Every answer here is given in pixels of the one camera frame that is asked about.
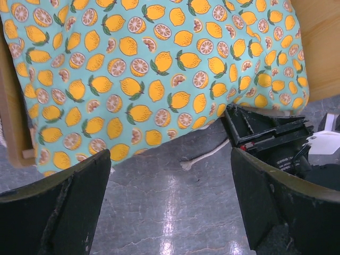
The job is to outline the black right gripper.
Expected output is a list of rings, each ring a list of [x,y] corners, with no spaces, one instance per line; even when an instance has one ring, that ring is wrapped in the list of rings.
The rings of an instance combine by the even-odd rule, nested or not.
[[[313,126],[228,105],[234,185],[256,254],[339,254],[339,165],[308,162]]]

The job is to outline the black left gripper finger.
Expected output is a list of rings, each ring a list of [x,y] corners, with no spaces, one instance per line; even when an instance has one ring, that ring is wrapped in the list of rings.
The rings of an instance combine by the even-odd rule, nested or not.
[[[89,254],[110,170],[105,149],[1,193],[1,254]]]

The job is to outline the white rope tie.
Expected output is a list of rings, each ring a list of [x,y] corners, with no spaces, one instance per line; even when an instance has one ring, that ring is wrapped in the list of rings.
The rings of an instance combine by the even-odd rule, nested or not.
[[[217,146],[215,149],[211,150],[210,152],[207,152],[207,153],[205,153],[205,154],[203,154],[203,155],[201,155],[201,156],[199,156],[197,158],[194,158],[192,160],[181,161],[180,165],[181,165],[182,169],[184,171],[190,170],[195,163],[197,163],[197,162],[199,162],[199,161],[201,161],[201,160],[203,160],[203,159],[205,159],[207,157],[210,157],[211,155],[215,154],[216,152],[218,152],[219,150],[224,148],[229,142],[230,142],[230,140],[226,139],[219,146]]]

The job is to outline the lemon print cushion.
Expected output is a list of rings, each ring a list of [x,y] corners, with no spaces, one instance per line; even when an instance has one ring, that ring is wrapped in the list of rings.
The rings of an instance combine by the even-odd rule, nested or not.
[[[1,1],[4,38],[50,176],[204,129],[227,105],[309,101],[290,1]]]

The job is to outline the wooden pet bed frame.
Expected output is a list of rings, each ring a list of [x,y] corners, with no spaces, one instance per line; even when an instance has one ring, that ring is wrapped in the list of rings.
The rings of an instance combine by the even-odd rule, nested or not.
[[[339,1],[292,1],[307,55],[310,102],[339,95]],[[14,168],[35,163],[21,87],[1,35],[1,121]]]

